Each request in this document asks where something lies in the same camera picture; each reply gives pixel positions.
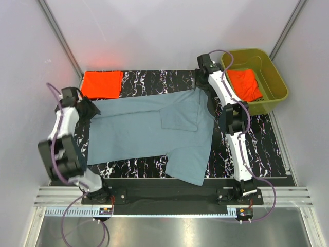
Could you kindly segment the grey-blue t-shirt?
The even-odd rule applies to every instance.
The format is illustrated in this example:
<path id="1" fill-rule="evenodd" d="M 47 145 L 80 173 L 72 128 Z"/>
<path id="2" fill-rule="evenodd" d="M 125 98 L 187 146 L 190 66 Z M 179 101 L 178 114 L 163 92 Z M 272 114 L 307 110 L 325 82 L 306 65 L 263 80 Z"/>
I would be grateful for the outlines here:
<path id="1" fill-rule="evenodd" d="M 214 118 L 201 89 L 95 102 L 87 163 L 166 155 L 166 174 L 202 186 Z"/>

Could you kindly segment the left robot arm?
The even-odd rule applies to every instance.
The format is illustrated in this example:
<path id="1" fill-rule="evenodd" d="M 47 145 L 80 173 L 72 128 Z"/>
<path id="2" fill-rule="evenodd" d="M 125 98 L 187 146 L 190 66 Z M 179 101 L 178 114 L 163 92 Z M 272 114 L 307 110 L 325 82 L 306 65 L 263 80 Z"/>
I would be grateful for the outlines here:
<path id="1" fill-rule="evenodd" d="M 100 110 L 77 87 L 61 90 L 47 83 L 57 102 L 56 121 L 46 140 L 38 143 L 38 151 L 49 178 L 65 185 L 75 185 L 85 196 L 97 203 L 107 203 L 111 191 L 105 180 L 87 166 L 74 138 L 77 124 L 88 124 Z"/>

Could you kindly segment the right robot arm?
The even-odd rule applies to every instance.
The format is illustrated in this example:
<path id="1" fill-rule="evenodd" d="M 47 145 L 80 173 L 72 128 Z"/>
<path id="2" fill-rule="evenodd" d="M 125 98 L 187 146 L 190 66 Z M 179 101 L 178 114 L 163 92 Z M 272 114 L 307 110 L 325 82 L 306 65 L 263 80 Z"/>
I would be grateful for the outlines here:
<path id="1" fill-rule="evenodd" d="M 251 205 L 257 195 L 257 186 L 249 165 L 245 134 L 250 129 L 251 119 L 248 103 L 242 101 L 231 87 L 226 69 L 215 63 L 210 54 L 197 57 L 198 68 L 195 70 L 194 87 L 209 92 L 209 97 L 216 95 L 222 104 L 218 119 L 220 131 L 225 134 L 234 165 L 234 185 L 227 198 L 220 201 L 235 200 L 240 204 Z"/>

